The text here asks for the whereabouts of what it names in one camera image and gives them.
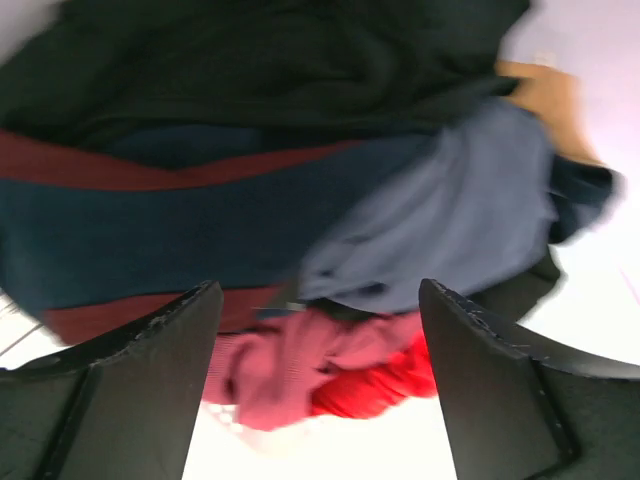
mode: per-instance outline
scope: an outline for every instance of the gray cloth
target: gray cloth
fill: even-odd
[[[408,311],[424,278],[470,294],[526,270],[545,255],[556,218],[553,157],[535,117],[487,101],[309,251],[302,299]]]

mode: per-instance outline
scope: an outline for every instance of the tan cloth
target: tan cloth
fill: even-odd
[[[582,133],[575,77],[528,63],[498,62],[496,70],[501,75],[524,79],[509,99],[540,118],[560,155],[580,163],[602,165]]]

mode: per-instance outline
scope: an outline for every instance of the bright red fabric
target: bright red fabric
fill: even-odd
[[[315,390],[311,415],[372,418],[408,397],[437,395],[424,334],[392,355],[389,363],[364,370],[343,371]]]

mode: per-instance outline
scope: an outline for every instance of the clothing pile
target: clothing pile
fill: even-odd
[[[614,191],[497,60],[528,8],[65,1],[0,67],[0,289],[75,344],[219,281],[204,399],[256,429],[434,395],[420,281],[517,321]]]

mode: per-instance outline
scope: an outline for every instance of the pink cloth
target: pink cloth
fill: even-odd
[[[271,431],[308,417],[312,392],[338,370],[387,362],[422,326],[419,312],[347,325],[309,309],[258,328],[218,335],[203,400],[237,405],[238,423]]]

